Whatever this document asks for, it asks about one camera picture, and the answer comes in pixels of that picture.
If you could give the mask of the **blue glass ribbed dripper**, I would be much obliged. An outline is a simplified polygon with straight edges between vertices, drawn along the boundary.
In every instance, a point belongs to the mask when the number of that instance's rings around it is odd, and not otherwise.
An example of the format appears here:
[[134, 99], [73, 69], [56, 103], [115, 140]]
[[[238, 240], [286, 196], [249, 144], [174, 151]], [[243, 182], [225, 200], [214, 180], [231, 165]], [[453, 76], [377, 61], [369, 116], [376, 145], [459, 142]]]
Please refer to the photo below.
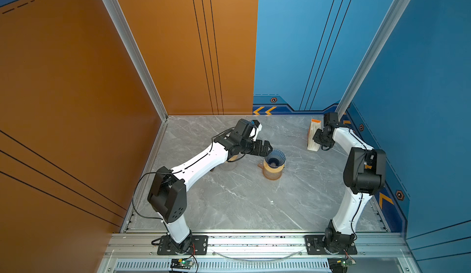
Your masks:
[[271, 168], [279, 168], [285, 165], [286, 156], [281, 150], [273, 150], [265, 157], [265, 163]]

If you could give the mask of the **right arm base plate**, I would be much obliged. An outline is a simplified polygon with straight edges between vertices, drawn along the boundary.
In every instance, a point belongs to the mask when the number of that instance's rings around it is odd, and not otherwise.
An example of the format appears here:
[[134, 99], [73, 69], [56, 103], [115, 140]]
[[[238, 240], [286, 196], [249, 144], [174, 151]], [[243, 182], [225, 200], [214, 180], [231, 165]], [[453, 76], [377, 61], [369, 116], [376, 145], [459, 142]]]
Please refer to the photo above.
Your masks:
[[327, 239], [325, 235], [304, 236], [305, 246], [309, 255], [357, 255], [354, 243], [354, 234], [332, 236]]

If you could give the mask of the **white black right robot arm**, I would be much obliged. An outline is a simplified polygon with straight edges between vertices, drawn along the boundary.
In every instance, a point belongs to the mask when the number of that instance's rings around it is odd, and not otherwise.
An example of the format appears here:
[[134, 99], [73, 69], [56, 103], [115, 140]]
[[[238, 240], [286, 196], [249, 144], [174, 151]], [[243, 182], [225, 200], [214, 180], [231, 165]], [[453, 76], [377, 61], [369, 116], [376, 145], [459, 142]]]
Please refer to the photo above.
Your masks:
[[353, 129], [341, 124], [338, 113], [324, 115], [323, 129], [312, 140], [322, 150], [336, 144], [348, 154], [343, 171], [346, 186], [340, 208], [325, 230], [323, 245], [328, 253], [347, 252], [357, 239], [356, 226], [370, 199], [386, 182], [386, 153], [364, 142]]

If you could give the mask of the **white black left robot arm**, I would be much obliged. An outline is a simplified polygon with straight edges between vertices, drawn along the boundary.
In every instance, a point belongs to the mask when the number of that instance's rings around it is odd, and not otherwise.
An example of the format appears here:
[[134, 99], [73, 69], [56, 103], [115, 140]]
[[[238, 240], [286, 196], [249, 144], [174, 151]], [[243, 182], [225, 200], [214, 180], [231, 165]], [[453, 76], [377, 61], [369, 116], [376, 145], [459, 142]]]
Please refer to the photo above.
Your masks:
[[178, 253], [193, 248], [192, 232], [184, 216], [187, 192], [200, 178], [234, 156], [271, 154], [270, 142], [258, 139], [261, 130], [258, 120], [240, 119], [235, 127], [212, 137], [210, 145], [200, 154], [179, 166], [171, 169], [163, 166], [155, 172], [147, 201], [163, 221], [169, 242]]

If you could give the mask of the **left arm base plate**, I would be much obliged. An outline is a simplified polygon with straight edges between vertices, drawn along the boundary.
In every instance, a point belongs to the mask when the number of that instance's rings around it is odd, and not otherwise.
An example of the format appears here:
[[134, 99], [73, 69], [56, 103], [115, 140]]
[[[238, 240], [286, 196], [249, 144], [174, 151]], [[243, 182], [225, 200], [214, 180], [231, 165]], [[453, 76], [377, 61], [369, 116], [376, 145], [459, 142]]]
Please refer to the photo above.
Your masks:
[[159, 239], [158, 255], [206, 255], [209, 237], [206, 235], [189, 235], [181, 244], [176, 243], [169, 235]]

